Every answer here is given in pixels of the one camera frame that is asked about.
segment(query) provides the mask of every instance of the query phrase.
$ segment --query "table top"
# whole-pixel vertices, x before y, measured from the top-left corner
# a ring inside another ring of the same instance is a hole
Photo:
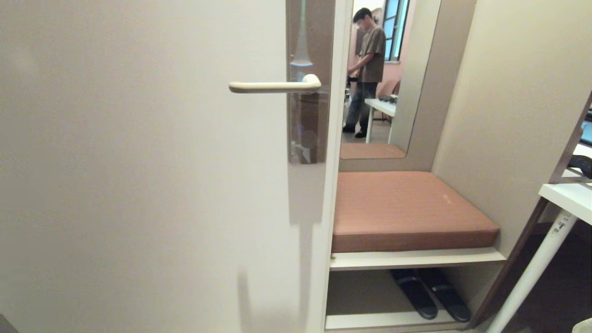
[[[578,145],[574,154],[592,157],[592,148]],[[545,184],[540,188],[539,195],[592,225],[591,189],[581,184]]]
[[[371,107],[377,109],[378,111],[388,114],[391,117],[395,116],[395,112],[397,111],[397,105],[391,104],[389,102],[383,102],[377,98],[366,98],[364,103],[370,105]]]

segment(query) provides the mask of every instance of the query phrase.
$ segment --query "white desk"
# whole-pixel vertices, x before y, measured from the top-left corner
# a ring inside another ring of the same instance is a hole
[[[374,110],[376,109],[384,114],[394,117],[395,112],[397,111],[397,105],[391,104],[389,102],[383,102],[377,98],[366,98],[364,103],[370,105],[370,114],[368,115],[368,131],[366,133],[366,143],[370,143],[370,136],[372,135],[372,123],[374,122]],[[388,134],[388,143],[391,143],[391,133],[392,130]]]
[[[574,155],[592,157],[592,148],[578,145]],[[566,171],[564,176],[574,175]],[[501,307],[495,320],[487,329],[487,333],[501,333],[512,316],[516,313],[526,296],[530,293],[547,265],[569,234],[575,221],[579,218],[592,225],[592,190],[581,184],[545,184],[539,195],[561,207],[561,213],[551,226],[535,256],[526,267],[516,286]]]

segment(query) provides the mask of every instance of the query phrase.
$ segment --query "window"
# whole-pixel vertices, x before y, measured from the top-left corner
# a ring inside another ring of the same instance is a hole
[[[382,28],[387,35],[385,61],[398,61],[409,0],[387,0]]]

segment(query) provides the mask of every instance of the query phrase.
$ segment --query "desk leg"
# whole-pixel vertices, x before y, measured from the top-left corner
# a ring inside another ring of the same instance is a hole
[[[388,141],[387,143],[391,143],[391,136],[392,136],[392,125],[395,123],[395,117],[391,117],[391,128],[388,129]]]
[[[559,247],[569,234],[571,228],[574,226],[578,218],[566,210],[561,210],[551,230],[545,236],[543,243],[536,251],[535,256],[530,261],[524,273],[516,283],[510,296],[504,302],[501,310],[497,314],[495,320],[487,329],[487,333],[501,333],[504,327],[508,324],[512,316],[516,313],[526,296],[535,286],[540,276],[543,274],[553,256],[559,250]]]
[[[368,114],[368,131],[366,132],[366,143],[370,143],[370,135],[372,135],[372,122],[374,122],[374,108],[370,107]]]

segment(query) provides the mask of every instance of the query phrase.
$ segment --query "short hair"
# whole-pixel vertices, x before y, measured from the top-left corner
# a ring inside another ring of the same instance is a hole
[[[372,18],[372,12],[370,11],[370,9],[367,9],[366,7],[360,9],[359,11],[356,12],[356,15],[353,16],[353,22],[356,23],[359,20],[363,20],[364,18],[366,18],[366,15],[370,16],[370,18]]]

